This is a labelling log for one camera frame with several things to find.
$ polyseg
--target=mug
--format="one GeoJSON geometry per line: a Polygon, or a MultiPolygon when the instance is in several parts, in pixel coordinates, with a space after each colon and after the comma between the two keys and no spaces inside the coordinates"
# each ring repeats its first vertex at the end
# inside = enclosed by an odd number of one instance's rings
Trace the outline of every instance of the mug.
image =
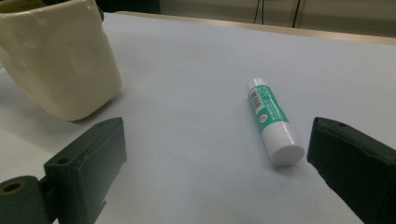
{"type": "Polygon", "coordinates": [[[89,116],[121,87],[94,0],[0,2],[0,63],[32,102],[61,119],[89,116]]]}

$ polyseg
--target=teal label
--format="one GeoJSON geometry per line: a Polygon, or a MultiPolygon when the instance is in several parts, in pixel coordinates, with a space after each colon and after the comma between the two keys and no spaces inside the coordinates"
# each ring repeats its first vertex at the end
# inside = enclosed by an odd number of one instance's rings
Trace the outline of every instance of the teal label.
{"type": "Polygon", "coordinates": [[[248,97],[253,105],[261,131],[274,122],[289,122],[268,86],[261,85],[253,88],[248,97]]]}

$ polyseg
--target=cable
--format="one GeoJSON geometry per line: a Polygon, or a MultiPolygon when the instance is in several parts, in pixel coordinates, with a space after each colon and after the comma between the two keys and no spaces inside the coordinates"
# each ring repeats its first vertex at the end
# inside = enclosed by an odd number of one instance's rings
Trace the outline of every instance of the cable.
{"type": "Polygon", "coordinates": [[[264,0],[262,0],[262,24],[264,24],[264,0]]]}
{"type": "MultiPolygon", "coordinates": [[[[260,1],[257,1],[257,6],[256,6],[256,15],[254,16],[254,24],[256,24],[256,20],[257,20],[257,14],[259,13],[259,6],[260,6],[260,1]]],[[[262,24],[264,24],[264,0],[262,0],[262,24]]]]}
{"type": "Polygon", "coordinates": [[[260,4],[260,0],[257,1],[257,7],[256,7],[256,15],[254,16],[254,24],[256,24],[256,19],[257,19],[257,12],[259,11],[259,4],[260,4]]]}

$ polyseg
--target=white tube cap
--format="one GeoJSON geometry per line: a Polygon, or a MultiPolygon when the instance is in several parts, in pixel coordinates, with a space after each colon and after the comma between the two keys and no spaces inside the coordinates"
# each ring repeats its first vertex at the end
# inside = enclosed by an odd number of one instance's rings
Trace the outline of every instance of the white tube cap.
{"type": "Polygon", "coordinates": [[[287,122],[270,124],[262,131],[262,140],[273,165],[293,165],[305,154],[297,134],[287,122]]]}

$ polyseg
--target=white table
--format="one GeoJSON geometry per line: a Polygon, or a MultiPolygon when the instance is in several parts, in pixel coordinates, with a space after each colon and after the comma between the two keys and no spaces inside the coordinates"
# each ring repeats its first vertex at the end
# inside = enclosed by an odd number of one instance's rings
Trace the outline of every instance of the white table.
{"type": "Polygon", "coordinates": [[[396,148],[396,47],[106,14],[123,79],[93,116],[31,104],[0,70],[0,181],[94,123],[124,119],[128,161],[96,223],[361,223],[306,159],[271,165],[245,85],[265,77],[305,147],[314,117],[396,148]]]}

